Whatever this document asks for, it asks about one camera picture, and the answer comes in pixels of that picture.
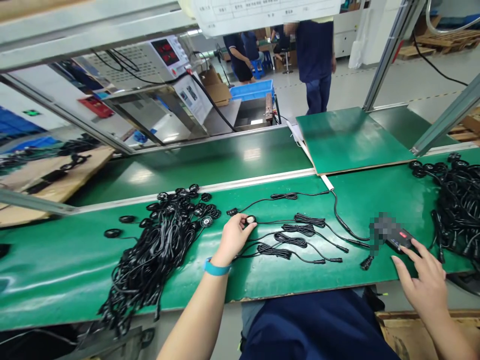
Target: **blue bin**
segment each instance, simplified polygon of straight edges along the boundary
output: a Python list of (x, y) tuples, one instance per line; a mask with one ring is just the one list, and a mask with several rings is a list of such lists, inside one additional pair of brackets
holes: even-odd
[(261, 99), (270, 93), (274, 98), (274, 81), (259, 81), (253, 84), (235, 86), (230, 89), (232, 99), (241, 99), (242, 101)]
[(55, 140), (51, 136), (40, 137), (40, 138), (35, 139), (35, 140), (29, 140), (29, 141), (22, 142), (21, 144), (18, 144), (17, 146), (12, 147), (11, 149), (7, 150), (5, 153), (14, 153), (17, 150), (23, 150), (26, 147), (47, 148), (50, 145), (53, 145), (53, 144), (56, 144), (56, 143), (59, 143), (59, 141)]

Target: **white sticker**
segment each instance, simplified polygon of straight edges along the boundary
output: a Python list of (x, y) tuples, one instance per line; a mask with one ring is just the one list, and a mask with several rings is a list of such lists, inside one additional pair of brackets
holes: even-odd
[(331, 17), (340, 0), (195, 0), (196, 21), (207, 37), (259, 29), (288, 22)]

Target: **red digital display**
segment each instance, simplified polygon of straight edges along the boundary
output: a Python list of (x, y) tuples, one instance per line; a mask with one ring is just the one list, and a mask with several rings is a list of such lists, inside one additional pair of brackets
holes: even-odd
[(156, 52), (161, 56), (165, 65), (170, 66), (179, 61), (177, 54), (167, 39), (158, 40), (151, 43)]

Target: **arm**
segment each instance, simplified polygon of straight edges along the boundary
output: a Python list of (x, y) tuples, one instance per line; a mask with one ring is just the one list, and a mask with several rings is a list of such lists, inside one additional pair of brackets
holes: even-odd
[(271, 43), (274, 42), (275, 34), (276, 34), (275, 30), (273, 30), (273, 31), (271, 32), (271, 36), (270, 36), (270, 42), (271, 42)]
[[(226, 267), (245, 245), (252, 223), (245, 227), (247, 215), (236, 214), (223, 227), (220, 246), (210, 262)], [(228, 274), (213, 276), (204, 273), (200, 284), (175, 327), (163, 344), (157, 360), (208, 360), (219, 335), (224, 310)]]
[(406, 247), (402, 251), (414, 262), (418, 278), (412, 279), (402, 260), (392, 256), (405, 296), (430, 334), (438, 357), (444, 360), (478, 359), (447, 305), (446, 273), (425, 246), (413, 239), (420, 256)]
[(230, 48), (230, 52), (231, 52), (231, 54), (232, 54), (234, 57), (236, 57), (237, 59), (240, 59), (240, 60), (242, 60), (243, 62), (245, 62), (245, 64), (247, 64), (247, 66), (248, 66), (249, 68), (252, 67), (252, 64), (250, 63), (249, 58), (246, 57), (246, 56), (243, 56), (235, 47), (231, 47), (231, 48)]

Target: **right hand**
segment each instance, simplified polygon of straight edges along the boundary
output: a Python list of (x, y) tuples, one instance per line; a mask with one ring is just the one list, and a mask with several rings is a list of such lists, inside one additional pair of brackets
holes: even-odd
[(404, 246), (400, 248), (413, 261), (418, 278), (411, 278), (404, 262), (397, 256), (391, 257), (408, 302), (423, 321), (449, 317), (445, 284), (447, 274), (442, 264), (417, 240), (412, 239), (411, 243), (420, 256)]
[(215, 266), (225, 267), (232, 263), (233, 259), (242, 250), (250, 233), (257, 226), (256, 222), (245, 226), (247, 214), (238, 213), (230, 218), (223, 227), (220, 246), (210, 262)]

